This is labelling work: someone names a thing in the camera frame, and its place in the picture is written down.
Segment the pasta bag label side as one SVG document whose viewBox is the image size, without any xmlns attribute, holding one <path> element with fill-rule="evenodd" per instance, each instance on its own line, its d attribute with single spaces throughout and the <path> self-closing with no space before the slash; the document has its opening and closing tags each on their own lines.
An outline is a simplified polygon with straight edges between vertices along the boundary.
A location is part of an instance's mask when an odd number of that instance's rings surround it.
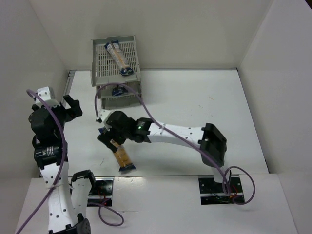
<svg viewBox="0 0 312 234">
<path fill-rule="evenodd" d="M 127 93 L 128 93 L 128 90 L 123 86 L 117 85 L 116 87 L 114 87 L 112 89 L 112 96 L 113 97 L 117 97 L 117 96 L 124 95 Z"/>
</svg>

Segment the pasta bag blue yellow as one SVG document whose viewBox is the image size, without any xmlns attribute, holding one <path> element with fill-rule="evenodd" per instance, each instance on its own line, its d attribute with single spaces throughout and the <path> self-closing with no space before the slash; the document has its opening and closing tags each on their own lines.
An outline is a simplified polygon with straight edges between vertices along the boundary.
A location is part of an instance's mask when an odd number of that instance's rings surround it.
<svg viewBox="0 0 312 234">
<path fill-rule="evenodd" d="M 104 45 L 106 51 L 110 54 L 112 59 L 117 64 L 119 73 L 122 76 L 129 76 L 134 73 L 133 69 L 130 67 L 127 58 L 119 47 L 118 40 L 111 40 Z"/>
</svg>

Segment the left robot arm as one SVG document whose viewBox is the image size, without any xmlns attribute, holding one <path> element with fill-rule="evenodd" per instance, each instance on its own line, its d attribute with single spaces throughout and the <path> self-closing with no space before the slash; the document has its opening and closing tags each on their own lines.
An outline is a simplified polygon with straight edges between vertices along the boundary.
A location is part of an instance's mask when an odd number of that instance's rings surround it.
<svg viewBox="0 0 312 234">
<path fill-rule="evenodd" d="M 67 142 L 63 128 L 65 123 L 82 116 L 82 110 L 78 100 L 69 95 L 63 98 L 70 106 L 68 109 L 47 97 L 45 101 L 50 110 L 38 102 L 32 106 L 33 112 L 29 116 L 35 134 L 32 140 L 34 159 L 48 191 L 48 233 L 89 234 L 91 226 L 86 208 L 95 178 L 90 170 L 68 177 Z"/>
</svg>

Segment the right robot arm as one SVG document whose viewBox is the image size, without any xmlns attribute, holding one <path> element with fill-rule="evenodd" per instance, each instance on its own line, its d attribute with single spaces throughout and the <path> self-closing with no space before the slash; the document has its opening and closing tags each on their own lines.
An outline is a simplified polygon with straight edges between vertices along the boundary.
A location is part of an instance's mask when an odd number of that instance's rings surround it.
<svg viewBox="0 0 312 234">
<path fill-rule="evenodd" d="M 225 164 L 227 140 L 211 123 L 204 127 L 182 127 L 152 118 L 134 120 L 122 111 L 108 110 L 101 110 L 96 121 L 104 125 L 99 129 L 98 140 L 114 153 L 126 140 L 184 146 L 200 153 L 202 162 L 212 168 L 216 183 L 225 183 L 230 178 Z"/>
</svg>

